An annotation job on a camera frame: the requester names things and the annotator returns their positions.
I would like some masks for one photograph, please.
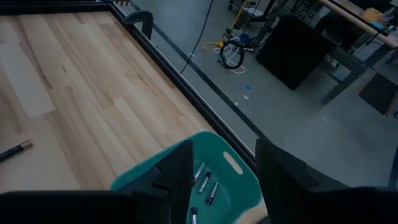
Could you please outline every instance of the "yellow cable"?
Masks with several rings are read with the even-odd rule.
[[[235,23],[237,23],[237,21],[238,21],[240,15],[241,15],[242,12],[243,12],[244,7],[246,6],[246,4],[247,4],[248,2],[249,2],[249,0],[245,0],[245,1],[243,2],[243,5],[241,6],[241,8],[240,8],[240,10],[239,10],[238,15],[236,15],[234,21],[233,21],[232,24],[231,24],[231,27],[229,27],[230,30],[232,30],[233,27],[235,26]],[[214,45],[214,46],[216,46],[216,47],[222,48],[222,46],[224,45],[223,42],[224,42],[224,39],[225,39],[226,36],[227,36],[227,33],[225,33],[224,36],[223,36],[223,38],[221,38],[221,40],[220,40],[219,42],[217,42],[217,43],[215,43],[215,42],[205,42],[205,43],[202,45],[201,50],[202,50],[202,51],[208,50],[208,49],[205,49],[205,46],[208,45],[208,44],[211,44],[211,45]]]

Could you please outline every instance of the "basket handle hole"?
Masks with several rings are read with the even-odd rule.
[[[239,164],[232,158],[232,156],[228,152],[223,153],[225,160],[231,165],[231,167],[238,173],[243,174],[242,168]]]

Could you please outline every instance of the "teal basket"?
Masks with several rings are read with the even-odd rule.
[[[262,196],[256,176],[223,138],[204,131],[187,139],[193,141],[194,172],[202,162],[206,164],[197,184],[192,188],[189,203],[190,208],[198,208],[198,223],[234,223],[246,210],[260,203]],[[168,147],[121,174],[111,184],[110,189],[120,189],[139,177],[183,141]],[[239,169],[238,171],[241,174],[226,160],[224,155],[228,154],[240,166],[242,172]],[[212,173],[212,176],[203,193],[199,194],[197,190],[208,171]],[[220,186],[215,194],[213,204],[209,206],[205,204],[205,200],[215,182],[219,182]],[[190,209],[187,216],[188,223],[190,223],[189,219]]]

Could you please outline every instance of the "light wood surface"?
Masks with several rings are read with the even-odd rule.
[[[350,13],[346,12],[344,9],[342,9],[339,6],[337,6],[336,4],[332,3],[332,1],[337,2],[341,6],[345,7],[349,11],[351,11],[353,14],[362,16],[362,13],[364,12],[364,10],[361,9],[360,7],[356,6],[352,2],[350,2],[348,0],[318,0],[318,1],[321,2],[322,4],[324,4],[329,9],[331,9],[331,10],[337,12],[338,14],[342,15],[343,17],[345,17],[347,20],[349,20],[353,24],[357,25],[363,31],[365,31],[371,35],[377,34],[377,31],[375,29],[373,29],[372,27],[370,27],[369,25],[367,25],[365,22],[362,22],[357,17],[351,15]],[[396,37],[394,35],[385,36],[382,34],[378,34],[376,38],[378,38],[379,40],[381,40],[382,42],[384,42],[391,48],[398,47],[398,37]]]
[[[161,149],[210,130],[107,12],[0,17],[0,192],[108,189]],[[266,215],[264,202],[241,223]]]

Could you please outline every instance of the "white cable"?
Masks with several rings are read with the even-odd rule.
[[[240,40],[239,37],[234,37],[234,38],[232,38],[231,40],[236,40],[236,39],[239,39],[239,40]],[[228,54],[230,54],[230,53],[233,51],[233,46],[232,46],[232,45],[228,45],[228,46],[225,47],[224,50],[227,50],[227,49],[229,49],[229,52],[224,53],[224,57],[227,56]],[[235,55],[237,54],[238,50],[239,50],[239,48],[236,49],[235,53],[232,54],[232,56],[231,56],[230,58],[225,57],[225,58],[228,59],[227,62],[226,62],[227,65],[229,65],[229,64],[237,65],[237,63],[232,62],[231,60],[232,60],[233,57],[235,57]],[[214,53],[214,54],[219,54],[220,52],[221,52],[221,49],[218,48],[218,47],[215,48],[215,49],[213,49],[213,53]],[[235,72],[235,71],[232,70],[232,69],[230,69],[230,71],[233,72],[233,73],[235,73],[235,74],[242,75],[242,74],[246,71],[246,69],[245,69],[242,65],[240,66],[240,68],[242,68],[242,72]]]

